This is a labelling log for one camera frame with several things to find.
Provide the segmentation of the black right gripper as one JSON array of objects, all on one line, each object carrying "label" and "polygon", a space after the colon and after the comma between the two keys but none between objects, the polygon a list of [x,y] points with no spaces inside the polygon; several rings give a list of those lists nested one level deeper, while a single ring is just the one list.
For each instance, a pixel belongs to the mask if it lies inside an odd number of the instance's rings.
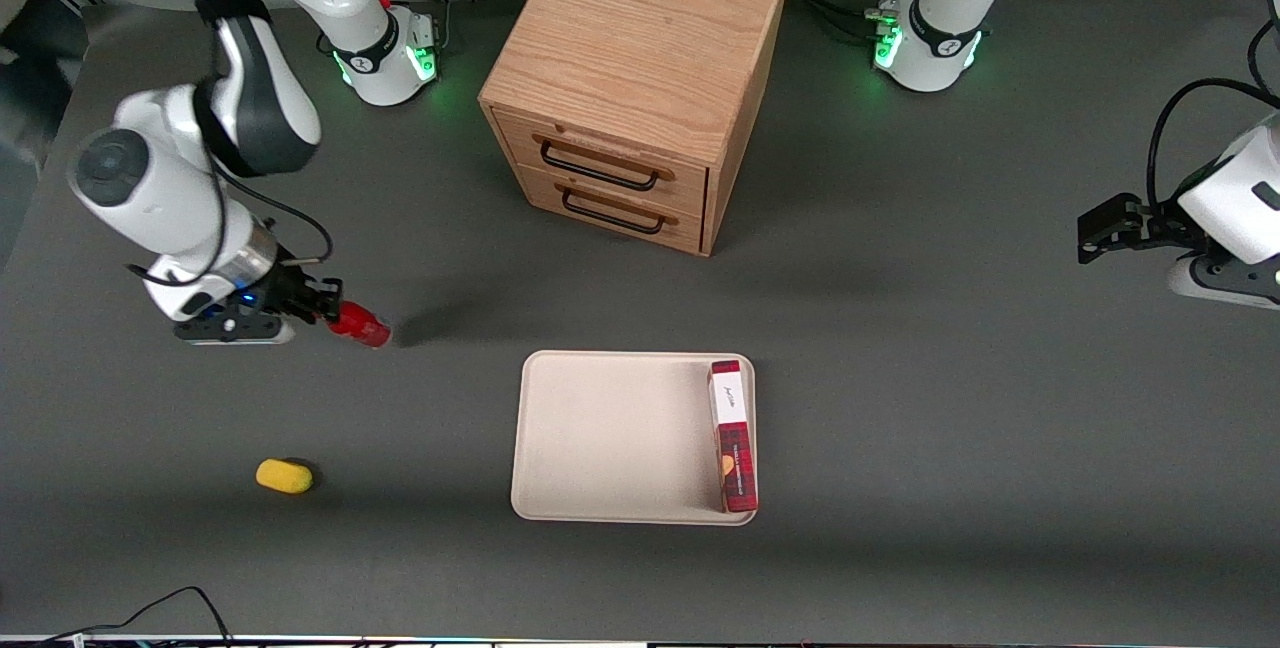
[{"label": "black right gripper", "polygon": [[259,282],[259,311],[261,314],[296,318],[308,325],[319,320],[329,329],[344,329],[343,305],[324,301],[342,301],[344,282],[328,278],[312,286],[312,279],[298,266],[274,264]]}]

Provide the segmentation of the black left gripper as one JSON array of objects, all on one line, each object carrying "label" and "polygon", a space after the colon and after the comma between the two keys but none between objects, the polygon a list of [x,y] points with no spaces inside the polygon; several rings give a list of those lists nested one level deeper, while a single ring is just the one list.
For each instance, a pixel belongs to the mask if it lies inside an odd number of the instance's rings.
[{"label": "black left gripper", "polygon": [[1115,193],[1093,207],[1093,218],[1076,219],[1076,263],[1087,265],[1105,254],[1129,250],[1180,248],[1207,251],[1204,231],[1189,218],[1176,200],[1146,206],[1137,193]]}]

